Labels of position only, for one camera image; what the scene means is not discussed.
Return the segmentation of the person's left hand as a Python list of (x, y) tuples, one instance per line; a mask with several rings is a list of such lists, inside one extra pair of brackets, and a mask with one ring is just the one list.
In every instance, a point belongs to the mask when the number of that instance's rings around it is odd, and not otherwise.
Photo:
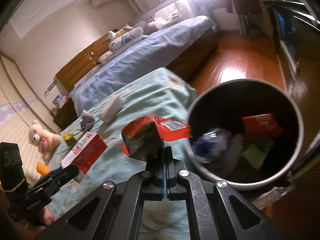
[(44, 207), (40, 212), (41, 225), (33, 225), (28, 222), (23, 226), (22, 239), (34, 239), (41, 231), (55, 222), (56, 218), (51, 211)]

